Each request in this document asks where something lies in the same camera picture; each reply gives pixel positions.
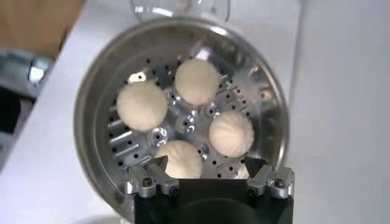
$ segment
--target white steamed bun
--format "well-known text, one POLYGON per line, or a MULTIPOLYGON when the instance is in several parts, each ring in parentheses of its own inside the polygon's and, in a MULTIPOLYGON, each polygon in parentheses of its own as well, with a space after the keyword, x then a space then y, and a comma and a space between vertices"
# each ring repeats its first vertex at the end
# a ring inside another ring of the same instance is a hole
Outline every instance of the white steamed bun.
POLYGON ((213 99, 218 85, 219 74, 214 66, 205 60, 187 60, 177 69, 176 90, 193 105, 202 105, 213 99))
POLYGON ((119 117, 132 129, 148 131, 160 125, 168 110, 164 92, 151 82, 131 83, 116 100, 119 117))
POLYGON ((216 117, 210 125, 212 146, 222 155, 239 157, 248 152, 254 141, 251 121, 237 111, 227 111, 216 117))
POLYGON ((173 178, 200 178, 202 158, 197 148, 185 141, 170 141, 157 150, 155 157, 168 156, 166 174, 173 178))

